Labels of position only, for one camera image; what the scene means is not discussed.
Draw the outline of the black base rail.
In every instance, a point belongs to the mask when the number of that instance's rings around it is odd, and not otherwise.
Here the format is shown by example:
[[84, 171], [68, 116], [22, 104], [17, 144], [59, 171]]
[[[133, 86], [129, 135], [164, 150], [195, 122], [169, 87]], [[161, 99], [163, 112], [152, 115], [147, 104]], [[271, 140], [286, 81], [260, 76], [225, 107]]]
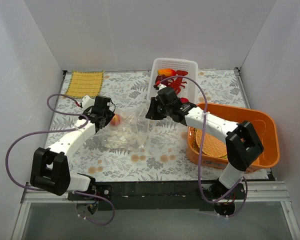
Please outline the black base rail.
[[108, 199], [116, 210], [214, 210], [196, 180], [95, 182], [87, 193]]

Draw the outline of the white perforated plastic basket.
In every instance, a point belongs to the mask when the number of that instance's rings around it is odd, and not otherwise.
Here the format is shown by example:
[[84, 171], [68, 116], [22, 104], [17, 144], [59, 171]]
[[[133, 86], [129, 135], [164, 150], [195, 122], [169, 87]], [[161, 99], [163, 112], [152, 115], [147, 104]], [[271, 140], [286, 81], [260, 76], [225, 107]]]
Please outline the white perforated plastic basket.
[[161, 85], [163, 87], [172, 87], [178, 97], [196, 103], [198, 88], [192, 81], [188, 80], [188, 78], [197, 81], [198, 73], [198, 64], [192, 60], [178, 58], [155, 59], [148, 84], [147, 101], [150, 101], [152, 97], [157, 95], [157, 90], [154, 88], [154, 85], [157, 84], [159, 80], [162, 80], [163, 77], [172, 77], [172, 79], [163, 82]]

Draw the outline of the orange plastic tub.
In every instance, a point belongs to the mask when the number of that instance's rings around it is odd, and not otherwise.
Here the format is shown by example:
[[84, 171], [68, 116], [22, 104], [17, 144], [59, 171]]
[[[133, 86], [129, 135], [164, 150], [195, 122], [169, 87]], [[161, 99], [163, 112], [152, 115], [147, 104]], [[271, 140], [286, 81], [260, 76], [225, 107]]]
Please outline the orange plastic tub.
[[[208, 103], [207, 110], [222, 119], [241, 123], [244, 120], [253, 124], [261, 143], [264, 147], [263, 153], [250, 165], [245, 171], [252, 173], [259, 169], [268, 169], [274, 167], [280, 159], [280, 148], [277, 135], [276, 124], [273, 119], [258, 110], [241, 108], [230, 105]], [[189, 160], [198, 164], [199, 159], [199, 137], [196, 137], [195, 128], [189, 127], [187, 132], [186, 155]], [[217, 169], [224, 169], [228, 160], [224, 157], [214, 157], [202, 155], [202, 165]]]

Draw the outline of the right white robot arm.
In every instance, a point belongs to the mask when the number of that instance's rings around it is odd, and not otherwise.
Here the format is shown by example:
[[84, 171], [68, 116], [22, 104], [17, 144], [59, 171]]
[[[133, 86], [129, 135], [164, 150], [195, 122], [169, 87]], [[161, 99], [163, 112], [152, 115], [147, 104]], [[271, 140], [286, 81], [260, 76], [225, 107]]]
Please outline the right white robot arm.
[[235, 192], [234, 185], [250, 165], [263, 153], [264, 146], [249, 121], [237, 123], [205, 112], [191, 102], [182, 103], [176, 92], [167, 86], [156, 86], [157, 95], [150, 100], [146, 118], [172, 118], [176, 123], [208, 133], [226, 145], [228, 164], [218, 178], [217, 195], [227, 199]]

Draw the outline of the red fake lobster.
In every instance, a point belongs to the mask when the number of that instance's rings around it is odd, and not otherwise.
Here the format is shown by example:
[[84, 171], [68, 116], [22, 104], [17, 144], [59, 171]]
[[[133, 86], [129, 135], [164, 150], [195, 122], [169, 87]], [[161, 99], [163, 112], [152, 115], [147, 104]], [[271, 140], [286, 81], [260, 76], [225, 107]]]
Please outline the red fake lobster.
[[184, 70], [177, 70], [175, 72], [175, 75], [179, 77], [166, 80], [164, 82], [164, 85], [174, 89], [174, 91], [178, 95], [181, 92], [182, 88], [185, 88], [185, 84], [187, 84], [186, 81], [183, 81], [182, 76], [188, 75], [188, 72]]

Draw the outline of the round woven bamboo tray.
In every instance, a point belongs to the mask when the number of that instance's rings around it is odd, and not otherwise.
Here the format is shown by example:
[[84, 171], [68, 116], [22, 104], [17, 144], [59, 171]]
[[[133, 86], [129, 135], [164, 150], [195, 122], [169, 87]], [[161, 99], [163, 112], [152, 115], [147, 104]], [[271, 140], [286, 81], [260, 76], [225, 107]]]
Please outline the round woven bamboo tray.
[[[194, 130], [194, 147], [199, 150], [202, 139], [202, 130]], [[227, 158], [226, 144], [211, 134], [204, 134], [202, 153], [214, 158]]]

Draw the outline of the dark red fake fruit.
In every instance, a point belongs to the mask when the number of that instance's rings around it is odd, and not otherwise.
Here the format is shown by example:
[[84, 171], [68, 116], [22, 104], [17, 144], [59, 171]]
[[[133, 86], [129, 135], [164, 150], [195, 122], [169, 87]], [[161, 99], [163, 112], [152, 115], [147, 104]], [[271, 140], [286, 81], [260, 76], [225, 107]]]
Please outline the dark red fake fruit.
[[165, 78], [166, 76], [164, 74], [159, 74], [155, 79], [155, 85], [158, 86]]

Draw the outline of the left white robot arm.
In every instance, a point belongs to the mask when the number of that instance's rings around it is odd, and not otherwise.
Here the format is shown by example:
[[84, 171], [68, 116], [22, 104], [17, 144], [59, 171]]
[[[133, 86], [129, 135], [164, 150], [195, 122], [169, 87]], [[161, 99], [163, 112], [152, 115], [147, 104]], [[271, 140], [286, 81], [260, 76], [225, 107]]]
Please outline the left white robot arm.
[[39, 147], [33, 155], [30, 184], [33, 187], [61, 196], [65, 192], [79, 191], [85, 200], [96, 196], [94, 178], [70, 173], [68, 158], [115, 116], [110, 109], [112, 100], [106, 96], [82, 99], [83, 116], [75, 123], [74, 131], [66, 133], [47, 148]]

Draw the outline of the clear zip top bag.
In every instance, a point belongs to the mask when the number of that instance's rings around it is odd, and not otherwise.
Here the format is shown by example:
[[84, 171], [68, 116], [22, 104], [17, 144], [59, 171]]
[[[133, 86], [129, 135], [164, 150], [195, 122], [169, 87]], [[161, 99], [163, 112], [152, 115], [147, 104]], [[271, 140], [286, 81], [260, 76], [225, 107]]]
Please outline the clear zip top bag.
[[126, 149], [136, 151], [146, 143], [150, 120], [146, 118], [147, 105], [135, 109], [117, 108], [114, 113], [120, 115], [121, 123], [112, 126], [110, 123], [98, 132], [100, 143], [107, 149]]

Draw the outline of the red yellow fake peach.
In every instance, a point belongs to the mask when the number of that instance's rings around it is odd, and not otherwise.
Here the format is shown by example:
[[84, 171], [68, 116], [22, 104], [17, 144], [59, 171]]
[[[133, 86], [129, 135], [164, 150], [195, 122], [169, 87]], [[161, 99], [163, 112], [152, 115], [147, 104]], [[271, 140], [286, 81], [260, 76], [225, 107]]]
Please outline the red yellow fake peach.
[[113, 118], [111, 119], [110, 124], [115, 127], [120, 125], [121, 124], [121, 116], [119, 114], [115, 114], [113, 116]]

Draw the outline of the red fake tomato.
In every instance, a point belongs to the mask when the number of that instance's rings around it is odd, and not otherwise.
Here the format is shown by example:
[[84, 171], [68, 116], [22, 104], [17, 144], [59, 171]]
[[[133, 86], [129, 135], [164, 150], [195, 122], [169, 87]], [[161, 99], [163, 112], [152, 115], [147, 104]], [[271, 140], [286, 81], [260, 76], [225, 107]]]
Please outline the red fake tomato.
[[181, 97], [181, 98], [180, 98], [180, 101], [181, 101], [183, 104], [189, 102], [189, 100], [188, 100], [187, 98], [185, 98], [185, 97]]

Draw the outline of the orange yellow fake mango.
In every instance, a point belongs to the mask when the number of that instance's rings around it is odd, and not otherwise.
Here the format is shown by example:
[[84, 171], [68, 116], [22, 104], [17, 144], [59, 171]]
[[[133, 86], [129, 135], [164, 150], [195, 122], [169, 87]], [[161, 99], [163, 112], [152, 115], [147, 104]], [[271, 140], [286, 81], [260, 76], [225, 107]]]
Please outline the orange yellow fake mango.
[[174, 69], [171, 68], [162, 68], [157, 71], [158, 75], [165, 75], [166, 77], [176, 76], [177, 73]]

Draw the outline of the yellow woven mat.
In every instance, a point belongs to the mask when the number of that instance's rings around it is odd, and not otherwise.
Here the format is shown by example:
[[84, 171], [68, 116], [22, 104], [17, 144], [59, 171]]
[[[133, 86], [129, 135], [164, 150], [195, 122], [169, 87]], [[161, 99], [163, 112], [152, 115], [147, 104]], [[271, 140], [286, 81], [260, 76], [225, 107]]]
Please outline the yellow woven mat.
[[95, 98], [100, 94], [104, 81], [104, 71], [72, 71], [65, 94], [81, 99], [84, 96]]

